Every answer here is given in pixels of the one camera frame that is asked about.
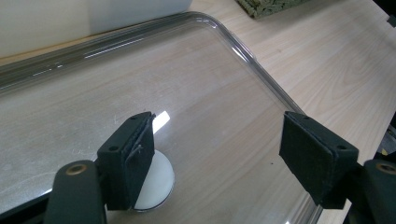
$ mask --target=white disc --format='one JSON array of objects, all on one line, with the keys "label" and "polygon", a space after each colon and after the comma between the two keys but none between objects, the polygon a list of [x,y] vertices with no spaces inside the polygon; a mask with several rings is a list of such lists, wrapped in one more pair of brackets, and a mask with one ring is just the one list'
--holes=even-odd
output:
[{"label": "white disc", "polygon": [[147,211],[161,205],[171,193],[174,183],[175,173],[171,162],[155,150],[134,210]]}]

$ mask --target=wooden table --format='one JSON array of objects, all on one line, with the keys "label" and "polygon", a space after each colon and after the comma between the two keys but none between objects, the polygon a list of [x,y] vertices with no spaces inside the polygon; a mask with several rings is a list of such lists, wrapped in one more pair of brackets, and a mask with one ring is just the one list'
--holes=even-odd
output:
[{"label": "wooden table", "polygon": [[[371,0],[312,0],[257,21],[231,0],[193,0],[190,10],[235,33],[308,116],[361,151],[360,163],[374,156],[396,110],[396,29]],[[348,207],[319,223],[342,223]]]}]

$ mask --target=white plastic container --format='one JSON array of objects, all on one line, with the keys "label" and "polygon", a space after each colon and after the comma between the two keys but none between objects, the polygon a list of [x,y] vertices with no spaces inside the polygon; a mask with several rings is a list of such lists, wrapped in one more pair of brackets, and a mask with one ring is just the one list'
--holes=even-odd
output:
[{"label": "white plastic container", "polygon": [[1,0],[0,58],[185,11],[191,0]]}]

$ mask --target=speckled green object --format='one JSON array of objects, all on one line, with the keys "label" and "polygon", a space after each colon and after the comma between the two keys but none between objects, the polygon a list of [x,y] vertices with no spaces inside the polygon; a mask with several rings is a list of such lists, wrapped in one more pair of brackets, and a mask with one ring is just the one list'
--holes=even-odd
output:
[{"label": "speckled green object", "polygon": [[298,6],[307,1],[309,0],[238,0],[238,3],[250,17],[258,19],[290,7]]}]

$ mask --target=transparent tray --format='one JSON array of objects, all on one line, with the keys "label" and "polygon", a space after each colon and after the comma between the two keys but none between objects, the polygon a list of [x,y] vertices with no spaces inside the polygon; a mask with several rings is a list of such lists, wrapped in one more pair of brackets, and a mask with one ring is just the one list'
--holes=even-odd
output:
[{"label": "transparent tray", "polygon": [[320,213],[278,156],[284,111],[302,111],[205,14],[5,65],[0,88],[0,213],[48,192],[65,164],[95,160],[144,111],[169,116],[154,137],[174,190],[151,212],[107,212],[109,223],[308,223]]}]

